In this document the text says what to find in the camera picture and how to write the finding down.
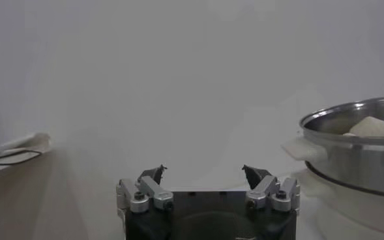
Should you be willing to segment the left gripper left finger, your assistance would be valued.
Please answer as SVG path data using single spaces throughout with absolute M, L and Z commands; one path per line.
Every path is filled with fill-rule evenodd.
M 164 165 L 144 170 L 132 179 L 120 179 L 116 185 L 117 209 L 131 213 L 146 213 L 151 207 L 161 211 L 172 211 L 174 193 L 160 186 L 162 175 L 167 169 Z

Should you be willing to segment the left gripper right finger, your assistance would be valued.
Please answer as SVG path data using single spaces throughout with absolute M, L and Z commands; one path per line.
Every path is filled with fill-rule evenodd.
M 300 184 L 296 178 L 287 177 L 282 182 L 267 170 L 244 165 L 250 190 L 246 191 L 247 209 L 264 209 L 268 204 L 275 211 L 300 211 Z

